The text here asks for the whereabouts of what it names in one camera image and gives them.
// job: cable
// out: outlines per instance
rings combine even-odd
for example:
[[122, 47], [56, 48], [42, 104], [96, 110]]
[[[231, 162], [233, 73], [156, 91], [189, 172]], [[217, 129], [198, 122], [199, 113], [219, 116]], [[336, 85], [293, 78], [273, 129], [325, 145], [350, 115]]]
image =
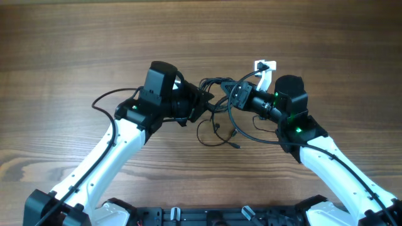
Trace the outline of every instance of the cable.
[[244, 132], [242, 129], [240, 129], [240, 127], [234, 122], [232, 111], [231, 111], [231, 108], [229, 107], [232, 103], [232, 97], [233, 97], [234, 92], [237, 90], [240, 83], [242, 83], [245, 79], [255, 75], [256, 73], [262, 72], [267, 69], [268, 69], [268, 67], [265, 66], [259, 70], [256, 70], [255, 72], [251, 72], [251, 73], [247, 74], [246, 76], [244, 76], [243, 78], [241, 78], [239, 81], [237, 81], [234, 88], [232, 89], [231, 94], [229, 95], [229, 99], [227, 101], [227, 106], [228, 106], [227, 112], [229, 114], [229, 119], [231, 120], [233, 126], [237, 129], [237, 131], [240, 132], [243, 136], [245, 136], [253, 141], [260, 142], [260, 143], [306, 147], [306, 148], [314, 149], [316, 151], [320, 151], [321, 153], [324, 153], [324, 154], [330, 156], [332, 159], [336, 160], [339, 164], [341, 164], [348, 172], [350, 172], [354, 176], [354, 178], [356, 178], [356, 180], [366, 189], [366, 191], [371, 195], [371, 197], [373, 199], [375, 199], [375, 201], [378, 203], [378, 205], [381, 207], [381, 209], [383, 209], [383, 212], [387, 216], [388, 220], [391, 222], [391, 225], [397, 226], [398, 224], [395, 222], [394, 218], [391, 216], [390, 212], [386, 209], [386, 207], [382, 203], [382, 201], [378, 198], [378, 195], [370, 189], [370, 187], [362, 180], [362, 178], [360, 178], [359, 175], [357, 175], [353, 171], [353, 169], [351, 169], [347, 164], [345, 164], [342, 160], [340, 160], [336, 155], [334, 155], [322, 148], [319, 148], [319, 147], [316, 147], [313, 145], [309, 145], [309, 144], [298, 144], [298, 143], [279, 142], [279, 141], [266, 141], [266, 140], [258, 139], [256, 137], [248, 135], [246, 132]]
[[[207, 146], [207, 147], [217, 147], [217, 146], [220, 146], [220, 145], [223, 145], [223, 144], [227, 143], [227, 144], [231, 145], [233, 148], [237, 148], [237, 149], [241, 148], [240, 145], [232, 143], [232, 142], [229, 142], [229, 140], [234, 136], [233, 135], [234, 132], [232, 132], [232, 135], [227, 139], [222, 138], [217, 132], [218, 128], [216, 127], [216, 123], [214, 121], [216, 108], [218, 108], [226, 100], [227, 100], [227, 96], [225, 96], [225, 97], [221, 98], [220, 100], [218, 100], [218, 102], [214, 105], [214, 108], [212, 109], [212, 114], [211, 114], [210, 119], [209, 120], [208, 119], [203, 120], [198, 124], [198, 126], [197, 126], [197, 139], [202, 145]], [[221, 143], [207, 144], [207, 143], [204, 143], [203, 141], [201, 141], [200, 136], [198, 134], [198, 130], [200, 129], [201, 124], [206, 122], [206, 121], [212, 121], [212, 128], [214, 129], [214, 134], [222, 141]]]
[[266, 129], [260, 129], [260, 128], [258, 128], [258, 127], [256, 126], [256, 124], [254, 123], [254, 119], [255, 119], [256, 117], [259, 117], [259, 115], [253, 116], [253, 126], [254, 126], [254, 128], [256, 128], [256, 129], [259, 130], [259, 131], [275, 132], [275, 131], [269, 131], [269, 130], [266, 130]]
[[[200, 85], [199, 88], [203, 91], [206, 92], [210, 92], [210, 89], [212, 87], [213, 84], [217, 84], [220, 85], [222, 82], [234, 82], [234, 80], [232, 78], [223, 78], [223, 77], [217, 77], [217, 78], [203, 78], [200, 81]], [[211, 104], [211, 103], [207, 103], [207, 109], [212, 112], [212, 109], [215, 107], [215, 105]], [[226, 112], [227, 106], [226, 104], [219, 106], [215, 113], [222, 113], [222, 112]]]
[[96, 162], [88, 169], [88, 171], [85, 172], [85, 174], [75, 183], [74, 186], [72, 186], [70, 188], [70, 190], [59, 200], [59, 202], [54, 205], [39, 221], [38, 223], [36, 223], [35, 226], [39, 226], [41, 225], [43, 222], [46, 221], [46, 219], [48, 217], [50, 217], [50, 215], [52, 215], [58, 208], [60, 208], [60, 206], [65, 202], [66, 199], [69, 198], [69, 196], [74, 193], [77, 188], [81, 185], [81, 183], [91, 174], [91, 172], [96, 168], [96, 166], [102, 161], [102, 159], [106, 156], [106, 154], [109, 152], [109, 150], [112, 148], [113, 144], [114, 144], [114, 140], [116, 138], [116, 124], [114, 123], [114, 119], [113, 117], [104, 109], [101, 109], [100, 107], [95, 106], [95, 104], [100, 101], [103, 97], [109, 95], [109, 94], [113, 94], [115, 92], [120, 92], [120, 91], [127, 91], [127, 90], [135, 90], [135, 93], [133, 94], [133, 96], [131, 96], [130, 98], [134, 98], [135, 95], [137, 94], [137, 92], [142, 89], [142, 87], [139, 88], [123, 88], [123, 89], [116, 89], [116, 90], [112, 90], [109, 91], [105, 94], [102, 94], [100, 97], [96, 98], [91, 107], [95, 110], [98, 110], [100, 112], [102, 112], [103, 114], [105, 114], [107, 116], [107, 118], [109, 118], [111, 125], [112, 125], [112, 138], [111, 141], [113, 142], [109, 142], [109, 144], [107, 145], [105, 151], [101, 154], [101, 156], [96, 160]]

